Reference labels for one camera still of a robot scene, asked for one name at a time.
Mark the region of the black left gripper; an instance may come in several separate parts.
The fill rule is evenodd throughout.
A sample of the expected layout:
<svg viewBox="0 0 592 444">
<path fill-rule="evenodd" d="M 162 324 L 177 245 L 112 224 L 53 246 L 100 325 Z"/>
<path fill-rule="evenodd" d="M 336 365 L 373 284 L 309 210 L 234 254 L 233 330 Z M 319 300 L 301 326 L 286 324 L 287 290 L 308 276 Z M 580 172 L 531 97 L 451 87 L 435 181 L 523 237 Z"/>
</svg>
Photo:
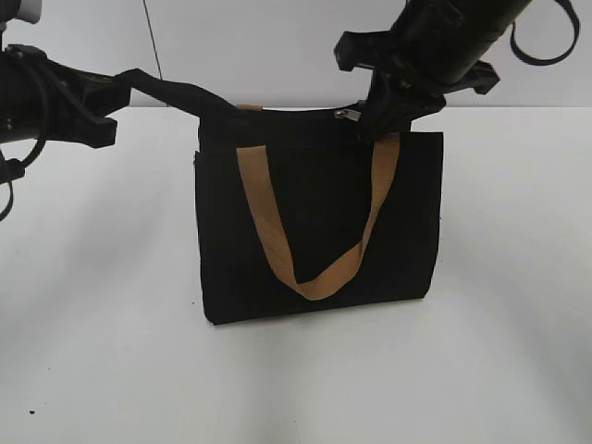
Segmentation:
<svg viewBox="0 0 592 444">
<path fill-rule="evenodd" d="M 41 49 L 6 48 L 6 139 L 77 142 L 93 149 L 116 141 L 117 122 L 84 106 L 128 106 L 130 88 L 113 76 L 68 68 Z"/>
</svg>

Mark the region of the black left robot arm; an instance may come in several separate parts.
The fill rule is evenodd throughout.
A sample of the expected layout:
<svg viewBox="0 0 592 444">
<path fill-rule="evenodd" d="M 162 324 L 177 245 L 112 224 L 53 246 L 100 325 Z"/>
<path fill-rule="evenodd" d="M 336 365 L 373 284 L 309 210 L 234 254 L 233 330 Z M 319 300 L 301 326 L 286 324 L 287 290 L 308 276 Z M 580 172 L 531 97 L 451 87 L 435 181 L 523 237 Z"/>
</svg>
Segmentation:
<svg viewBox="0 0 592 444">
<path fill-rule="evenodd" d="M 11 44 L 1 53 L 1 141 L 115 143 L 110 115 L 130 104 L 130 87 L 113 76 L 59 64 L 41 49 Z"/>
</svg>

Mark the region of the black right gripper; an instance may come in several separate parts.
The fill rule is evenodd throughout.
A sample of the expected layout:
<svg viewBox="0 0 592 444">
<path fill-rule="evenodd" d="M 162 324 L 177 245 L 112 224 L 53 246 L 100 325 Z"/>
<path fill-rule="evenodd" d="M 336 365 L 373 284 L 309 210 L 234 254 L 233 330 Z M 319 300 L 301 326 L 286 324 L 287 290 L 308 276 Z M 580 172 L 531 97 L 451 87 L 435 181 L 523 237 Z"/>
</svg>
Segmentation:
<svg viewBox="0 0 592 444">
<path fill-rule="evenodd" d="M 480 59 L 490 43 L 471 41 L 472 37 L 464 29 L 422 20 L 396 23 L 388 31 L 343 32 L 334 48 L 339 69 L 376 72 L 360 105 L 358 139 L 374 142 L 409 132 L 415 120 L 446 106 L 441 94 L 472 89 L 486 95 L 497 86 L 498 73 Z"/>
</svg>

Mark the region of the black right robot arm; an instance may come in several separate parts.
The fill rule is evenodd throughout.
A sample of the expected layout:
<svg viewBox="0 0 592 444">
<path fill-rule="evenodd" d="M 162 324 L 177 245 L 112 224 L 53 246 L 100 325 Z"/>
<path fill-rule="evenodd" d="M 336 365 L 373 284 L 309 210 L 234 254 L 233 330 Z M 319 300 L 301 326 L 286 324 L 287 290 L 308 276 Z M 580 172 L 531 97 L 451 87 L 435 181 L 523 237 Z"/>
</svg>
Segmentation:
<svg viewBox="0 0 592 444">
<path fill-rule="evenodd" d="M 500 80 L 482 55 L 526 9 L 525 1 L 411 1 L 387 31 L 344 32 L 339 69 L 372 72 L 357 130 L 365 141 L 436 114 L 446 95 L 487 94 Z"/>
</svg>

